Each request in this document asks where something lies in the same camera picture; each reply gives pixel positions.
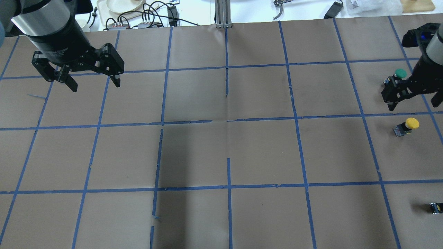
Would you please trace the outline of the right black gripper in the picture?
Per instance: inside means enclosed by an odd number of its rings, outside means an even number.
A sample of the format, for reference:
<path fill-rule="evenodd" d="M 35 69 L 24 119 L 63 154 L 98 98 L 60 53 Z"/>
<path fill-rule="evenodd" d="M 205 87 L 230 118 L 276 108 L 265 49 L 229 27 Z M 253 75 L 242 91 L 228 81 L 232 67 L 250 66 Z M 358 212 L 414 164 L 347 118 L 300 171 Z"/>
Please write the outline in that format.
<path fill-rule="evenodd" d="M 409 78 L 384 85 L 381 96 L 389 111 L 394 111 L 399 102 L 421 94 L 435 94 L 430 100 L 434 108 L 443 102 L 442 32 L 442 24 L 426 23 L 404 34 L 402 47 L 419 47 L 422 55 Z"/>

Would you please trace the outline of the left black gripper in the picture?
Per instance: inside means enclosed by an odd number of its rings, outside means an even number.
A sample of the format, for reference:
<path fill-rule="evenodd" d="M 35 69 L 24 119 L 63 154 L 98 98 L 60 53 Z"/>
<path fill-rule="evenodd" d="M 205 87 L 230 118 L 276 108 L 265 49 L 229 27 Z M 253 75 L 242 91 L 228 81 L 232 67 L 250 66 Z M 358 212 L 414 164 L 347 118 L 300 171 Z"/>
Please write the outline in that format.
<path fill-rule="evenodd" d="M 110 43 L 91 46 L 72 17 L 55 33 L 28 38 L 38 48 L 31 63 L 46 81 L 59 81 L 77 92 L 78 84 L 69 72 L 93 71 L 109 76 L 115 87 L 121 86 L 125 63 L 116 48 Z"/>

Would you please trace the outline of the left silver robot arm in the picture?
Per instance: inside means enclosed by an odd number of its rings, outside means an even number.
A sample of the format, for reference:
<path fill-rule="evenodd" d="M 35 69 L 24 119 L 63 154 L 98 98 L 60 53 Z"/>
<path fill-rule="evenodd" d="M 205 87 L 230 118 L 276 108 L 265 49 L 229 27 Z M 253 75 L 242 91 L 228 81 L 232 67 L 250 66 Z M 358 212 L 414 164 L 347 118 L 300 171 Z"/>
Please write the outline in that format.
<path fill-rule="evenodd" d="M 2 0 L 1 41 L 12 22 L 36 46 L 31 63 L 46 81 L 76 92 L 70 72 L 93 71 L 120 87 L 125 63 L 116 48 L 109 43 L 94 48 L 75 20 L 92 10 L 89 0 Z"/>

